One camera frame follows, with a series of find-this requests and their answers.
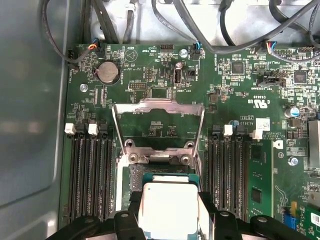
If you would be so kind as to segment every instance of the wire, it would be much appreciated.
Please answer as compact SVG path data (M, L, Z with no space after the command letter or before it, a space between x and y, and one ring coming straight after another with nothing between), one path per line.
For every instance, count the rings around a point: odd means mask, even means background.
M92 5L103 31L103 35L107 43L118 44L119 40L115 31L114 25L110 16L104 6L102 0L92 0Z
M219 5L219 12L220 12L220 30L222 36L229 46L235 46L236 44L232 41L226 27L226 14L227 10L231 7L231 4L234 0L222 0Z
M275 57L277 59L280 59L282 61L285 61L287 63L302 64L302 63L308 63L310 61L314 61L314 60L320 59L320 51L315 52L314 56L308 57L308 58L305 58L305 59L290 59L290 58L286 58L286 57L280 56L280 55L274 53L274 49L275 49L275 45L276 44L277 44L277 42L274 42L274 43L266 42L266 48L268 49L268 53L271 56L273 56L273 57Z
M202 43L202 45L204 45L207 48L207 50L209 50L213 54L231 54L231 53L236 53L236 52L242 51L247 48L254 47L257 44L262 43L265 40L269 40L269 39L273 38L274 36L276 36L277 34L282 32L284 29L286 29L290 24L292 24L297 19L299 19L306 12L308 12L311 8L316 6L319 1L320 0L312 0L311 2L309 2L303 8L301 8L292 17L290 17L288 20L286 20L284 23L282 23L280 26L278 26L274 30L268 32L267 34L265 34L257 39L254 39L252 41L249 41L247 43L237 45L237 46L211 46L210 43L205 38L205 36L199 30L199 28L196 25L193 18L191 17L183 0L175 0L175 1L173 1L173 3L174 3L174 6L175 6L177 12L179 13L180 17L182 18L184 24L189 28L189 30L198 39L198 41L200 41Z
M224 9L220 12L220 29L221 29L221 33L222 36L226 42L226 44L228 44L229 46L235 46L234 41L232 41L228 31L227 31L227 27L226 27L226 13L227 13L227 9Z
M77 64L81 62L91 51L91 49L86 49L77 59L72 59L64 55L60 49L58 48L54 38L52 37L52 34L50 32L49 24L48 24L48 18L47 18L47 8L48 8L48 3L50 0L43 0L42 6L41 6L41 21L42 25L45 31L45 34L49 40L49 43L52 45L53 50L65 61L71 63L71 64Z
M136 0L131 0L131 4L135 4ZM129 44L131 42L131 35L134 29L134 22L135 22L135 13L132 10L128 11L126 17L126 29L123 35L123 44Z
M309 40L310 40L311 44L313 46L315 46L316 48L318 48L318 49L320 49L320 44L315 41L314 36L312 35L312 31L313 31L313 28L314 28L314 23L315 23L315 20L316 20L316 15L318 13L319 7L320 7L320 4L317 4L314 7L314 9L313 9L313 11L311 13L311 16L310 16L309 29L308 29Z
M183 31L180 31L178 28L176 28L175 26L173 26L170 22L168 22L158 11L157 9L157 0L151 0L151 5L152 5L152 10L154 15L156 16L156 18L160 21L160 23L162 23L163 25L165 25L168 29L170 29L171 31L175 32L176 34L179 34L181 37L183 37L184 39L188 40L189 42L194 43L196 40L192 37L190 37L189 35L187 35L186 33L184 33Z
M277 5L280 5L281 3L282 3L282 0L269 0L269 10L270 10L272 17L275 20L277 20L278 23L283 24L289 18L286 15L284 15L277 7ZM288 28L294 29L305 36L307 36L307 34L308 34L308 30L304 26L302 26L301 24L299 24L297 22L293 22L292 24L290 24L288 26Z

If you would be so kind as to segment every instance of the motherboard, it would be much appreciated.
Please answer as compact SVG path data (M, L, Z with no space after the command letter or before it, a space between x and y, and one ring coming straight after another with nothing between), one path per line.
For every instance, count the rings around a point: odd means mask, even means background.
M127 209L145 173L196 173L218 209L320 239L319 71L258 48L101 44L69 69L59 227Z

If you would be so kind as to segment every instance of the silver screw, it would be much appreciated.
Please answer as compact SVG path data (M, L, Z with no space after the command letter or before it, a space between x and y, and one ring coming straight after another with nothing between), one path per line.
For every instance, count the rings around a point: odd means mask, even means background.
M258 221L261 222L261 223L266 223L266 222L268 222L268 220L267 220L265 217L263 217L263 216L259 216L259 217L258 217Z
M288 159L288 164L289 164L290 166L296 166L298 163L299 163L298 158L296 158L296 157L294 157L294 156L291 156L291 157Z
M181 49L179 52L180 57L187 58L188 57L188 50L187 49Z
M182 69L183 66L184 66L184 64L180 61L175 64L176 69Z
M182 164L184 164L184 165L188 165L189 162L190 162L190 157L187 156L187 155L182 156L182 157L181 157L181 162L182 162Z
M130 163L136 163L138 161L138 155L135 153L131 153L128 159Z
M81 91L81 92L85 93L86 91L88 91L88 89L89 89L89 87L88 87L87 84L82 83L82 84L80 85L80 91Z
M222 211L222 212L220 212L220 215L221 215L222 217L228 217L228 216L229 216L229 213L226 212L226 211Z

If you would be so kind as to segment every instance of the ram slot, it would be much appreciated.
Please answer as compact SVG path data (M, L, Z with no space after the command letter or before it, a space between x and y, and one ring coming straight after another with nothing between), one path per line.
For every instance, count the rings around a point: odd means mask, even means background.
M229 211L235 212L235 186L237 185L236 178L235 178L235 173L236 173L236 156L235 156L235 146L236 143L234 140L229 141L230 148L229 148Z
M112 143L110 140L103 140L101 148L101 162L103 163L102 173L102 206L101 206L101 220L105 221L109 216L110 207L110 192L111 192L111 156Z
M91 149L91 142L92 139L85 140L85 159L83 163L83 176L82 176L82 215L86 216L88 214L88 198L89 198L89 169L90 169L90 149Z
M87 212L89 216L94 215L95 202L95 179L96 179L96 155L97 155L97 141L93 139L90 144L89 155L89 171L88 171L88 205Z
M69 200L68 200L68 224L71 222L72 219L74 219L75 216L73 216L75 210L75 203L76 203L76 172L75 171L75 162L77 161L77 152L78 152L78 139L73 138L71 140L71 156L70 156L70 183L69 183Z
M234 213L237 217L243 219L244 214L244 142L241 136L235 137L234 142Z
M222 146L221 168L222 168L222 208L230 211L231 193L231 141L225 137Z
M248 190L248 172L249 172L249 159L250 159L250 142L244 142L244 151L243 151L243 164L242 164L242 172L243 172L243 218L242 220L248 221L248 198L249 198L249 190Z
M77 175L76 175L76 217L80 217L82 214L83 204L83 165L85 162L86 152L86 139L81 138L79 142L78 156L77 156Z
M220 151L220 140L219 137L213 136L213 145L212 145L212 179L213 179L213 195L214 195L214 203L216 207L219 209L222 207L222 186L221 186L221 151Z
M101 141L96 142L96 156L95 156L95 178L94 178L94 192L93 192L93 215L99 216L99 196L101 189Z
M212 139L208 140L208 155L207 155L207 179L206 179L206 191L212 197L212 201L215 203L215 186L214 186L214 160L213 160L213 148L214 143Z

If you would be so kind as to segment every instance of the green circuit board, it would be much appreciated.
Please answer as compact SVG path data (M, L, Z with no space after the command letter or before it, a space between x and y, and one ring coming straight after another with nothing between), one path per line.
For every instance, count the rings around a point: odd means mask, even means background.
M87 45L78 45L75 52L86 48ZM187 57L181 57L181 50L188 51ZM279 47L276 52L304 57L313 53L309 48L294 47ZM76 139L76 143L74 137L66 135L60 227L85 213L105 219L119 206L117 178L122 178L120 206L128 207L132 171L135 170L124 167L122 176L117 175L121 146L112 107L162 98L176 100L179 104L202 104L205 108L197 151L206 191L218 195L215 181L210 180L217 177L210 173L210 168L217 158L222 158L222 149L232 149L232 152L238 149L242 157L237 178L243 180L244 189L240 194L243 195L240 201L243 211L239 217L248 221L252 216L263 214L282 222L285 215L290 214L296 219L295 228L308 233L310 220L306 216L309 218L310 213L305 213L303 219L300 215L301 209L308 206L310 192L318 191L320 186L320 179L313 174L317 169L308 164L308 121L315 120L319 110L320 63L286 63L265 52L256 53L255 49L216 55L202 48L197 55L193 54L190 45L101 45L100 50L92 51L78 68L70 68L65 122L76 126L90 121L103 123L107 133L98 146L95 145L97 140L91 143L93 140L86 133ZM119 78L113 84L104 84L97 77L95 70L104 62L118 67ZM175 81L177 63L182 63L183 67L179 80ZM86 84L88 89L82 92L81 84ZM299 120L295 127L291 127L292 119L285 116L285 111L292 106L300 111L294 118ZM144 114L124 113L119 124L125 140L133 139L139 147L164 150L182 148L186 141L194 141L199 117L153 110ZM234 135L229 140L223 135L225 125L233 126ZM239 148L237 130L242 131ZM262 139L249 136L256 130L263 131ZM215 148L221 149L219 155L215 156ZM232 156L227 157L228 161L237 164L240 161L237 155ZM288 164L290 157L297 158L298 164ZM93 159L100 162L94 165ZM108 174L101 173L101 168L108 169ZM106 198L107 205L101 207ZM320 232L314 228L313 235L308 236L317 239Z

